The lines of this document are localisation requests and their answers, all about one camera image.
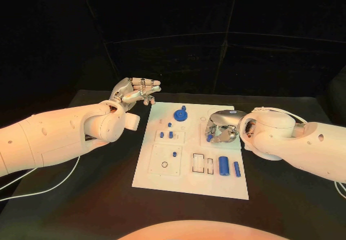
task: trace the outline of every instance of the black table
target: black table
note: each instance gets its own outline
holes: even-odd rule
[[[71,107],[108,99],[108,91],[81,90]],[[285,109],[307,121],[329,122],[310,97],[257,97],[154,94],[157,102]],[[1,239],[115,239],[153,224],[209,220],[241,224],[290,239],[344,239],[346,200],[334,183],[268,161],[242,149],[249,200],[131,187],[150,106],[137,103],[137,131],[125,129],[118,141],[81,156],[75,172],[50,192],[10,200],[0,215]],[[55,186],[76,160],[37,169],[14,195]]]

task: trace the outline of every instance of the white board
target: white board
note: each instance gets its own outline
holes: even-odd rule
[[[187,119],[179,122],[173,114],[183,105]],[[231,143],[209,143],[205,137],[210,115],[233,109],[223,105],[170,102],[151,106],[133,187],[249,199],[239,138]],[[228,157],[229,176],[219,174],[221,156]],[[233,162],[238,162],[241,177],[236,177]]]

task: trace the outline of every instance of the blue object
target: blue object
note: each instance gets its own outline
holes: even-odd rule
[[[239,164],[238,164],[236,161],[233,162],[233,168],[235,168],[235,175],[239,178],[241,177],[241,170],[239,170]]]
[[[182,106],[182,109],[174,111],[173,116],[179,122],[183,122],[187,119],[186,106]]]
[[[210,142],[212,138],[213,138],[213,135],[209,134],[208,137],[206,137],[206,141]]]
[[[228,176],[229,175],[229,158],[226,156],[221,156],[218,158],[218,165],[219,165],[219,175]]]

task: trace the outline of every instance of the robotic hand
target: robotic hand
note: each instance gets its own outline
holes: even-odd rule
[[[290,112],[270,107],[257,107],[249,114],[235,110],[215,112],[206,125],[206,140],[229,143],[236,135],[245,149],[261,158],[284,159],[295,168],[346,183],[344,127],[307,122]]]
[[[156,103],[150,95],[160,82],[124,78],[110,100],[32,115],[0,129],[0,176],[19,170],[59,164],[117,141],[124,128],[135,131],[140,117],[127,111],[138,100]]]

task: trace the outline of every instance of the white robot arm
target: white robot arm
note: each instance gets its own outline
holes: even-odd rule
[[[127,111],[135,101],[156,103],[160,82],[124,78],[110,100],[40,114],[0,129],[0,176],[59,164],[117,141],[124,128],[135,131],[140,117]]]
[[[303,123],[295,123],[290,115]],[[284,159],[295,168],[346,183],[344,127],[307,122],[277,108],[257,107],[249,114],[233,110],[213,113],[205,135],[212,143],[231,142],[239,135],[245,149],[261,158]]]

